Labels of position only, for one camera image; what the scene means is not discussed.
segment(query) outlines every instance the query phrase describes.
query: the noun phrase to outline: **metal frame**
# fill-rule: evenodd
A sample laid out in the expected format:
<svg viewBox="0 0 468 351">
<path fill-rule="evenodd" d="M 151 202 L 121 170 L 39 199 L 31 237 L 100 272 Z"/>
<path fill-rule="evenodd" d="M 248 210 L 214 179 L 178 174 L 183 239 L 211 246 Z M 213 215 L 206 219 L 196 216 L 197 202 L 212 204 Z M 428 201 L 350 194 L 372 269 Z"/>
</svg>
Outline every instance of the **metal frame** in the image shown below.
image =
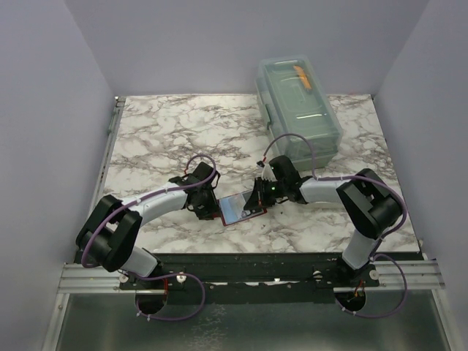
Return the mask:
<svg viewBox="0 0 468 351">
<path fill-rule="evenodd" d="M 367 287 L 367 291 L 403 290 L 399 270 L 392 262 L 375 262 L 379 287 Z M 409 290 L 439 290 L 445 287 L 436 261 L 399 261 L 407 278 Z M 82 265 L 65 265 L 58 286 L 59 294 L 152 294 L 163 295 L 164 290 L 121 290 L 119 272 L 109 273 L 104 268 L 84 268 Z M 275 281 L 275 284 L 290 282 Z M 355 287 L 336 287 L 335 293 L 353 291 Z"/>
<path fill-rule="evenodd" d="M 120 125 L 122 112 L 124 109 L 125 98 L 116 97 L 116 107 L 113 111 L 113 117 L 110 122 L 105 155 L 101 164 L 101 173 L 94 189 L 93 200 L 90 206 L 90 213 L 101 198 L 104 188 L 104 182 L 107 177 L 108 166 L 112 151 L 116 142 L 118 127 Z M 367 287 L 368 291 L 380 290 L 401 290 L 403 284 L 398 269 L 389 262 L 375 262 L 379 287 Z M 448 340 L 450 349 L 453 351 L 464 350 L 461 334 L 450 309 L 447 295 L 445 292 L 445 283 L 436 261 L 399 261 L 408 281 L 410 290 L 432 290 L 435 306 L 439 314 L 443 330 Z M 61 280 L 58 286 L 55 306 L 48 326 L 42 351 L 56 350 L 61 327 L 67 310 L 69 294 L 122 294 L 122 293 L 140 293 L 157 294 L 164 293 L 163 290 L 120 290 L 120 274 L 117 272 L 108 273 L 103 268 L 86 270 L 80 265 L 65 264 L 62 271 Z M 334 289 L 335 292 L 350 291 L 354 287 L 343 287 Z"/>
<path fill-rule="evenodd" d="M 107 130 L 107 143 L 105 146 L 104 156 L 101 162 L 101 168 L 99 172 L 99 178 L 94 187 L 93 197 L 91 199 L 91 204 L 89 206 L 90 214 L 94 206 L 97 204 L 97 201 L 102 196 L 104 191 L 104 182 L 107 177 L 107 171 L 109 169 L 110 158 L 112 157 L 112 151 L 114 145 L 116 144 L 117 131 L 120 126 L 120 121 L 122 118 L 122 113 L 124 112 L 125 106 L 125 97 L 116 97 L 116 106 L 112 112 L 112 116 L 109 123 L 109 129 Z M 69 294 L 63 292 L 57 292 L 56 302 L 53 307 L 52 316 L 50 318 L 49 326 L 45 334 L 44 343 L 42 344 L 42 351 L 53 351 L 57 349 L 57 344 L 59 342 L 60 331 L 62 324 L 64 322 L 65 313 L 67 311 L 69 300 Z"/>
</svg>

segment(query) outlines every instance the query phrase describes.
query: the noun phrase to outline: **metal sheet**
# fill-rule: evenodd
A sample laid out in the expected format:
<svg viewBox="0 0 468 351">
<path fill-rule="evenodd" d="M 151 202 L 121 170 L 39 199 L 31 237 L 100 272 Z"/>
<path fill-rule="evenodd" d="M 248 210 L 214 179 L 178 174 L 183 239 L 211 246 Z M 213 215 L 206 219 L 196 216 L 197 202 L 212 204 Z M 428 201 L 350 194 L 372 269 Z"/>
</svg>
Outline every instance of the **metal sheet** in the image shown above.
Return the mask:
<svg viewBox="0 0 468 351">
<path fill-rule="evenodd" d="M 363 310 L 392 309 L 401 292 L 370 292 Z M 171 306 L 182 315 L 192 306 Z M 210 305 L 185 322 L 136 317 L 131 295 L 72 295 L 61 351 L 146 350 L 449 350 L 430 291 L 410 292 L 390 318 L 363 320 L 334 304 Z"/>
</svg>

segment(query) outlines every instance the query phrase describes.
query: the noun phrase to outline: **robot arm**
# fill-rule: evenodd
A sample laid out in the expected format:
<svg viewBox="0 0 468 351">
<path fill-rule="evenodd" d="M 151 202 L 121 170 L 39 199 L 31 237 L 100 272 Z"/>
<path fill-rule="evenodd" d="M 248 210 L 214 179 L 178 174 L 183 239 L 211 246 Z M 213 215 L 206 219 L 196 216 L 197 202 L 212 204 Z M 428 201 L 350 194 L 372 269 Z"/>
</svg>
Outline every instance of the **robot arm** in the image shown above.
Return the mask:
<svg viewBox="0 0 468 351">
<path fill-rule="evenodd" d="M 355 231 L 342 260 L 351 272 L 360 270 L 380 243 L 382 234 L 402 215 L 402 208 L 374 171 L 364 169 L 352 180 L 317 180 L 303 177 L 286 156 L 272 159 L 274 180 L 255 179 L 252 196 L 244 210 L 267 208 L 287 197 L 295 203 L 342 203 Z"/>
<path fill-rule="evenodd" d="M 204 184 L 196 186 L 210 177 L 211 179 Z M 84 224 L 76 238 L 76 244 L 84 250 L 98 226 L 110 214 L 122 206 L 135 202 L 135 205 L 126 208 L 110 220 L 110 224 L 116 227 L 102 228 L 99 235 L 92 241 L 88 255 L 109 272 L 122 269 L 140 276 L 148 276 L 155 269 L 158 261 L 151 253 L 135 246 L 140 227 L 159 216 L 182 208 L 195 212 L 199 219 L 213 219 L 218 216 L 219 206 L 211 185 L 216 177 L 219 177 L 219 173 L 201 162 L 193 173 L 184 177 L 171 178 L 157 190 L 123 200 L 106 195 L 97 203 Z M 160 194 L 145 199 L 146 195 L 158 193 L 158 190 L 161 191 Z"/>
</svg>

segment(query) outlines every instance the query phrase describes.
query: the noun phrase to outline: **phone screen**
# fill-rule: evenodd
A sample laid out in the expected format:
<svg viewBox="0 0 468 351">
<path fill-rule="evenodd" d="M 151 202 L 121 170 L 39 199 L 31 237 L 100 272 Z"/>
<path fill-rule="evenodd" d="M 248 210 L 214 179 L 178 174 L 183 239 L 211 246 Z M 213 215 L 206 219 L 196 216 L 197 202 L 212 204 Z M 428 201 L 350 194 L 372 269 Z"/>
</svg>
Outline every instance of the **phone screen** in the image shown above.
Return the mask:
<svg viewBox="0 0 468 351">
<path fill-rule="evenodd" d="M 251 193 L 252 191 L 242 192 L 240 194 L 230 195 L 219 199 L 219 208 L 221 209 L 223 225 L 231 225 L 260 216 L 261 214 L 266 214 L 266 209 L 264 208 L 256 208 L 251 211 L 244 210 L 244 206 Z"/>
</svg>

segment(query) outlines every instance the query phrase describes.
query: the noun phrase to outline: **wire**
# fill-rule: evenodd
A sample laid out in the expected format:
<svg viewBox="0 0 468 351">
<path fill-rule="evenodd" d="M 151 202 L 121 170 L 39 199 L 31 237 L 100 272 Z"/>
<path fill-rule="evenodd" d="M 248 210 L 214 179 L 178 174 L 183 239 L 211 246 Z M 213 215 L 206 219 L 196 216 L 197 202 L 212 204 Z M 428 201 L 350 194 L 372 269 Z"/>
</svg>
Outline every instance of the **wire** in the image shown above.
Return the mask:
<svg viewBox="0 0 468 351">
<path fill-rule="evenodd" d="M 154 192 L 150 192 L 142 197 L 140 197 L 139 199 L 137 200 L 133 200 L 129 203 L 127 203 L 126 205 L 123 205 L 119 208 L 117 208 L 113 213 L 111 213 L 109 216 L 107 216 L 104 221 L 101 222 L 101 224 L 98 226 L 98 228 L 94 231 L 94 233 L 91 235 L 91 237 L 89 238 L 88 240 L 88 243 L 86 244 L 85 246 L 85 249 L 83 250 L 83 254 L 81 255 L 81 265 L 84 267 L 84 268 L 94 268 L 94 267 L 97 267 L 98 265 L 95 265 L 95 264 L 91 264 L 91 263 L 87 263 L 86 262 L 86 259 L 88 258 L 88 254 L 89 254 L 89 250 L 94 242 L 94 240 L 96 239 L 96 237 L 99 235 L 99 233 L 101 232 L 101 230 L 106 226 L 106 224 L 112 219 L 114 218 L 115 216 L 117 216 L 119 213 L 121 213 L 122 211 L 125 211 L 126 209 L 128 209 L 129 207 L 132 207 L 136 204 L 138 204 L 140 201 L 144 201 L 144 200 L 147 200 L 151 197 L 154 197 L 154 196 L 157 196 L 157 195 L 160 195 L 160 194 L 163 194 L 165 192 L 177 192 L 178 190 L 185 190 L 185 189 L 190 189 L 190 188 L 194 188 L 196 186 L 200 186 L 200 185 L 203 185 L 204 183 L 207 183 L 208 181 L 210 181 L 215 175 L 216 175 L 216 163 L 214 161 L 214 159 L 212 159 L 210 156 L 208 155 L 205 155 L 205 154 L 197 154 L 195 156 L 193 156 L 188 162 L 187 162 L 187 166 L 186 166 L 186 169 L 188 168 L 188 166 L 190 165 L 190 163 L 194 160 L 194 159 L 197 159 L 197 158 L 202 158 L 202 157 L 206 157 L 207 159 L 209 159 L 211 161 L 211 163 L 213 164 L 213 171 L 211 172 L 210 176 L 207 177 L 206 179 L 202 180 L 202 181 L 199 181 L 198 183 L 194 183 L 194 184 L 190 184 L 190 185 L 184 185 L 184 186 L 176 186 L 176 187 L 173 187 L 173 188 L 169 188 L 169 189 L 160 189 L 160 190 L 156 190 Z"/>
<path fill-rule="evenodd" d="M 265 162 L 266 160 L 266 154 L 268 153 L 268 151 L 270 150 L 271 146 L 273 146 L 273 144 L 278 141 L 279 139 L 281 139 L 282 137 L 298 137 L 302 140 L 304 140 L 304 142 L 307 144 L 307 146 L 310 148 L 310 154 L 312 156 L 312 177 L 314 179 L 317 179 L 317 176 L 315 175 L 315 151 L 314 151 L 314 148 L 312 147 L 312 144 L 302 135 L 300 134 L 297 134 L 297 133 L 284 133 L 284 134 L 281 134 L 280 136 L 276 137 L 271 143 L 270 145 L 267 146 L 265 152 L 263 153 L 263 161 Z"/>
<path fill-rule="evenodd" d="M 358 290 L 359 290 L 359 288 L 361 287 L 362 284 L 363 284 L 363 280 L 361 279 L 361 280 L 359 281 L 358 286 L 354 289 L 354 296 L 355 296 L 356 298 L 358 297 Z"/>
<path fill-rule="evenodd" d="M 268 150 L 270 150 L 271 146 L 277 141 L 279 140 L 280 138 L 282 137 L 286 137 L 286 136 L 294 136 L 294 137 L 299 137 L 300 139 L 304 140 L 307 144 L 307 146 L 310 148 L 310 151 L 311 151 L 311 158 L 312 158 L 312 177 L 317 180 L 317 181 L 348 181 L 348 180 L 359 180 L 359 181 L 367 181 L 368 183 L 372 183 L 374 185 L 378 185 L 378 186 L 381 186 L 382 188 L 388 190 L 395 198 L 396 200 L 398 201 L 399 205 L 400 205 L 400 208 L 401 208 L 401 220 L 400 222 L 394 226 L 393 228 L 387 230 L 386 232 L 384 232 L 380 237 L 379 237 L 379 241 L 377 242 L 376 246 L 374 247 L 374 249 L 371 251 L 370 255 L 369 255 L 369 259 L 371 260 L 376 260 L 377 258 L 379 257 L 385 257 L 387 258 L 388 260 L 390 260 L 397 268 L 398 270 L 400 271 L 401 273 L 401 277 L 403 278 L 403 283 L 404 283 L 404 293 L 403 293 L 403 298 L 401 299 L 400 303 L 398 304 L 398 306 L 391 312 L 388 312 L 388 313 L 385 313 L 385 314 L 377 314 L 377 315 L 368 315 L 368 314 L 359 314 L 357 312 L 352 312 L 346 308 L 344 308 L 340 302 L 338 300 L 336 300 L 336 302 L 338 303 L 338 305 L 340 305 L 341 309 L 346 312 L 346 313 L 349 313 L 349 314 L 352 314 L 354 316 L 357 316 L 357 317 L 361 317 L 361 318 L 370 318 L 370 319 L 376 319 L 376 318 L 384 318 L 384 317 L 389 317 L 389 316 L 392 316 L 394 315 L 395 313 L 399 312 L 400 309 L 403 307 L 406 299 L 407 299 L 407 293 L 408 293 L 408 284 L 407 284 L 407 280 L 406 280 L 406 276 L 404 275 L 404 272 L 403 270 L 401 269 L 401 267 L 399 266 L 399 264 L 393 259 L 391 258 L 390 256 L 387 256 L 386 254 L 375 254 L 375 252 L 379 249 L 379 246 L 380 244 L 382 243 L 382 240 L 387 236 L 387 235 L 390 235 L 391 233 L 394 233 L 396 232 L 397 230 L 399 230 L 401 227 L 403 227 L 403 224 L 406 222 L 407 220 L 407 217 L 408 217 L 408 208 L 406 206 L 406 204 L 404 203 L 403 199 L 400 197 L 400 195 L 395 191 L 393 190 L 392 188 L 390 188 L 387 184 L 384 184 L 383 182 L 380 182 L 380 181 L 376 181 L 374 179 L 371 179 L 371 178 L 367 178 L 367 177 L 363 177 L 361 175 L 346 175 L 346 176 L 342 176 L 342 177 L 323 177 L 323 178 L 318 178 L 316 175 L 315 175 L 315 153 L 314 153 L 314 148 L 312 147 L 311 143 L 302 135 L 299 135 L 299 134 L 296 134 L 296 133 L 284 133 L 278 137 L 276 137 L 271 143 L 270 145 L 268 145 L 268 147 L 266 148 L 265 152 L 263 153 L 263 162 L 266 161 L 266 154 L 268 152 Z"/>
<path fill-rule="evenodd" d="M 376 260 L 377 258 L 380 258 L 380 257 L 384 257 L 387 260 L 391 261 L 398 268 L 398 270 L 400 271 L 401 278 L 403 279 L 403 285 L 404 285 L 403 297 L 401 298 L 400 303 L 392 311 L 387 312 L 387 313 L 383 313 L 383 314 L 361 314 L 359 312 L 353 312 L 353 311 L 350 311 L 349 309 L 346 309 L 338 300 L 336 300 L 337 304 L 341 307 L 341 310 L 343 312 L 351 314 L 351 315 L 353 315 L 355 317 L 375 320 L 375 319 L 378 319 L 378 318 L 386 318 L 386 317 L 393 316 L 394 314 L 400 312 L 400 310 L 403 308 L 404 303 L 406 302 L 407 297 L 408 297 L 408 283 L 407 283 L 407 278 L 404 275 L 403 269 L 392 257 L 390 257 L 390 256 L 388 256 L 386 254 L 376 254 L 375 256 L 372 257 L 372 259 Z"/>
<path fill-rule="evenodd" d="M 193 274 L 190 274 L 190 273 L 171 273 L 171 274 L 166 274 L 165 276 L 154 276 L 154 277 L 149 277 L 149 278 L 146 277 L 146 276 L 140 276 L 138 274 L 135 274 L 135 275 L 136 275 L 136 277 L 138 279 L 145 280 L 147 282 L 155 281 L 155 280 L 161 280 L 161 279 L 173 278 L 174 276 L 188 276 L 189 278 L 194 279 L 200 285 L 200 288 L 202 290 L 202 299 L 201 299 L 200 304 L 198 305 L 198 307 L 192 313 L 188 314 L 187 316 L 183 316 L 183 317 L 158 317 L 158 316 L 155 316 L 154 314 L 145 314 L 145 313 L 141 312 L 139 301 L 136 300 L 135 307 L 138 310 L 137 316 L 142 315 L 142 316 L 144 316 L 146 318 L 149 318 L 149 319 L 152 319 L 152 320 L 164 320 L 166 322 L 179 322 L 181 320 L 188 320 L 189 318 L 192 318 L 193 316 L 198 314 L 203 309 L 203 306 L 205 305 L 205 299 L 206 299 L 205 287 L 203 286 L 202 281 L 197 276 L 194 276 Z"/>
<path fill-rule="evenodd" d="M 379 249 L 379 246 L 380 244 L 382 243 L 383 239 L 387 236 L 387 235 L 390 235 L 391 233 L 394 233 L 396 232 L 397 230 L 399 230 L 401 227 L 403 227 L 403 224 L 406 222 L 407 220 L 407 217 L 408 217 L 408 208 L 406 206 L 406 204 L 404 203 L 403 199 L 401 198 L 401 196 L 395 191 L 393 190 L 392 188 L 390 188 L 387 184 L 384 184 L 383 182 L 380 182 L 380 181 L 375 181 L 374 179 L 370 179 L 370 178 L 367 178 L 367 177 L 363 177 L 361 175 L 346 175 L 346 176 L 342 176 L 342 177 L 323 177 L 323 178 L 318 178 L 316 175 L 315 175 L 315 153 L 314 153 L 314 148 L 312 146 L 312 144 L 302 135 L 299 135 L 299 134 L 296 134 L 296 133 L 284 133 L 284 134 L 281 134 L 280 136 L 276 137 L 271 143 L 270 145 L 268 145 L 268 147 L 266 148 L 265 152 L 263 153 L 263 161 L 266 160 L 266 154 L 268 153 L 268 151 L 270 150 L 271 146 L 279 139 L 281 139 L 282 137 L 286 137 L 286 136 L 293 136 L 293 137 L 299 137 L 300 139 L 302 139 L 304 142 L 306 142 L 307 146 L 310 148 L 310 151 L 311 151 L 311 158 L 312 158 L 312 177 L 317 180 L 317 181 L 348 181 L 348 180 L 359 180 L 359 181 L 367 181 L 368 183 L 373 183 L 375 185 L 378 185 L 378 186 L 381 186 L 382 188 L 388 190 L 397 200 L 397 202 L 399 203 L 400 205 L 400 208 L 401 208 L 401 220 L 400 222 L 393 228 L 387 230 L 385 233 L 383 233 L 380 237 L 379 237 L 379 241 L 378 243 L 376 244 L 376 246 L 374 247 L 374 249 L 372 250 L 370 256 L 372 256 L 373 254 L 375 254 L 375 252 Z"/>
</svg>

